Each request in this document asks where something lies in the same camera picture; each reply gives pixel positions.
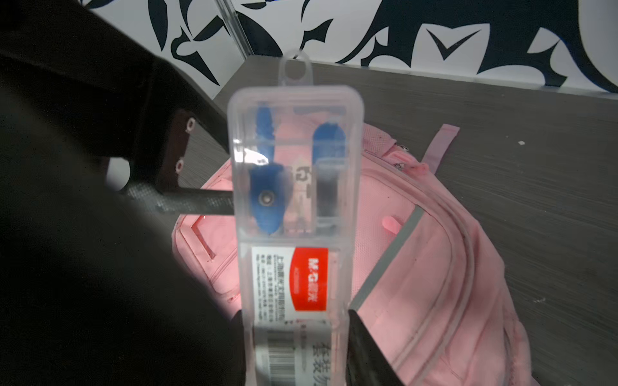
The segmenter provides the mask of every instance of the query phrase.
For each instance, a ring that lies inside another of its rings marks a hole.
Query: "red label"
[[[290,292],[296,311],[326,311],[328,248],[296,248],[290,265]]]

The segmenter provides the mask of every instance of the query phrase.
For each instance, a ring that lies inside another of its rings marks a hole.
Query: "backpack strap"
[[[425,151],[425,155],[421,161],[429,166],[429,170],[433,174],[436,173],[436,170],[442,161],[442,157],[444,157],[444,153],[446,153],[446,149],[449,148],[449,145],[457,136],[457,133],[459,133],[459,127],[444,124],[440,130],[438,130],[436,136],[433,137],[433,140]]]

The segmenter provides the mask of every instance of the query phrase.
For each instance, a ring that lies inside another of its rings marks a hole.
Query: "label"
[[[252,258],[258,385],[326,386],[328,249],[253,247]]]
[[[253,247],[255,322],[325,319],[328,249]]]
[[[280,329],[254,327],[258,385],[327,386],[331,380],[331,329],[309,321]]]

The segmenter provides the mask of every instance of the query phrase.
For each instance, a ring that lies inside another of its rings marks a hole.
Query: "reflective strip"
[[[414,230],[416,229],[418,222],[420,221],[421,217],[423,217],[424,213],[425,210],[423,210],[423,208],[421,208],[420,206],[416,205],[414,207],[414,210],[408,218],[408,221],[405,222],[404,226],[395,237],[395,240],[393,240],[392,243],[388,246],[388,248],[386,248],[386,251],[384,251],[382,257],[380,258],[380,260],[378,260],[376,266],[373,268],[373,270],[371,270],[371,273],[369,274],[369,276],[367,276],[367,279],[365,279],[362,287],[360,287],[358,293],[350,303],[350,309],[353,309],[355,311],[358,311],[358,309],[360,309],[360,306],[363,305],[363,303],[367,299],[367,296],[369,296],[371,291],[373,291],[382,275],[384,275],[384,273],[386,272],[386,269],[389,267],[391,262],[395,259],[395,256],[397,256],[401,248],[404,246],[406,240],[410,238],[412,232],[414,232]]]

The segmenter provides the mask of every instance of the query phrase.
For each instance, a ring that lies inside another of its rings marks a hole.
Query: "hanging tab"
[[[436,136],[433,137],[433,141],[429,144],[423,156],[423,160],[421,161],[429,165],[429,170],[433,174],[436,173],[442,161],[442,157],[444,157],[444,153],[446,153],[446,149],[449,148],[451,141],[457,136],[457,133],[459,133],[459,127],[444,124],[440,130],[438,130]]]
[[[305,62],[305,73],[298,79],[287,76],[286,64],[289,60],[302,60]],[[287,51],[279,61],[279,86],[313,86],[313,69],[311,61],[303,51]]]

